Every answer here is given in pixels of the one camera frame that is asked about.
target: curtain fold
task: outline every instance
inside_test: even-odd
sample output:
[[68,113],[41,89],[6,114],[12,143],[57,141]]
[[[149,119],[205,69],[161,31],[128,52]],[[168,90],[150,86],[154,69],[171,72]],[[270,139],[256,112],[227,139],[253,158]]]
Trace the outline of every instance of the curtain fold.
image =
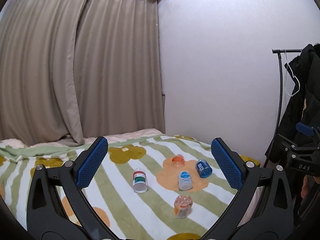
[[157,0],[91,0],[74,80],[84,137],[164,132]]
[[11,0],[0,21],[0,139],[84,142],[73,79],[86,0]]

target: blue gripper pad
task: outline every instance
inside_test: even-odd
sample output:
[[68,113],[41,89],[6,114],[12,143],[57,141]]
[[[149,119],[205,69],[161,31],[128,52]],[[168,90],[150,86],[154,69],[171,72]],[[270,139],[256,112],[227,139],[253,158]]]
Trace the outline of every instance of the blue gripper pad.
[[304,135],[306,135],[308,137],[312,137],[315,135],[315,131],[313,130],[313,128],[303,124],[302,122],[297,123],[296,130],[300,133],[303,133]]
[[83,151],[79,155],[79,157],[83,155],[82,160],[80,158],[82,165],[77,169],[76,174],[76,182],[79,189],[89,186],[107,152],[108,141],[106,138],[100,136],[92,143],[88,150]]
[[240,190],[246,174],[241,157],[236,152],[232,152],[221,138],[212,141],[211,153],[230,187]]

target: striped blanket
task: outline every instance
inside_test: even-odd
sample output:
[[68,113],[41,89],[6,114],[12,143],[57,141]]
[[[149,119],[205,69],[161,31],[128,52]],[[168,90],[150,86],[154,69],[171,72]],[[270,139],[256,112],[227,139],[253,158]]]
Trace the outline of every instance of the striped blanket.
[[[26,228],[26,205],[29,186],[36,165],[61,166],[74,160],[90,144],[80,147],[40,146],[17,148],[0,145],[0,185],[6,204]],[[173,156],[182,154],[184,170],[193,180],[193,188],[182,192],[178,188]],[[199,159],[206,159],[213,173],[201,179],[195,169]],[[147,176],[148,191],[137,194],[132,190],[132,174],[142,168]],[[69,219],[80,224],[58,187],[62,204]],[[220,217],[233,199],[231,189],[212,157],[210,145],[193,138],[156,135],[109,144],[90,186],[83,189],[88,201],[106,225],[121,239],[198,239]],[[194,204],[185,219],[173,215],[173,203],[180,194],[190,195]]]

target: person's hand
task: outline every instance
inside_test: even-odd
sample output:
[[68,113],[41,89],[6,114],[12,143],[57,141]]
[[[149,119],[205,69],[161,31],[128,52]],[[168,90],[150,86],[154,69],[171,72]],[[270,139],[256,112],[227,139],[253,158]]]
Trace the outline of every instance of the person's hand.
[[[313,177],[316,181],[316,183],[320,184],[320,177]],[[306,198],[309,194],[309,190],[310,188],[308,187],[308,176],[304,176],[303,179],[303,186],[302,186],[302,190],[301,190],[301,197],[302,198]]]

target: silver bolt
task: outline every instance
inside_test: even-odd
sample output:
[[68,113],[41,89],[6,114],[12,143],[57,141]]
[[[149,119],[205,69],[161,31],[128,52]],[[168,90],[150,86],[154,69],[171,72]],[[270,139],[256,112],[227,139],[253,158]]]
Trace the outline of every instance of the silver bolt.
[[253,163],[253,162],[247,162],[246,165],[247,165],[249,168],[253,168],[253,167],[254,167],[254,163]]
[[281,165],[277,165],[276,168],[277,168],[278,171],[283,171],[283,167]]
[[73,165],[73,161],[66,161],[65,163],[64,163],[64,165],[66,166],[66,167],[70,167],[70,166],[72,166]]
[[37,165],[36,166],[36,169],[39,171],[39,170],[42,170],[42,168],[43,168],[43,165],[42,164],[39,164],[39,165]]

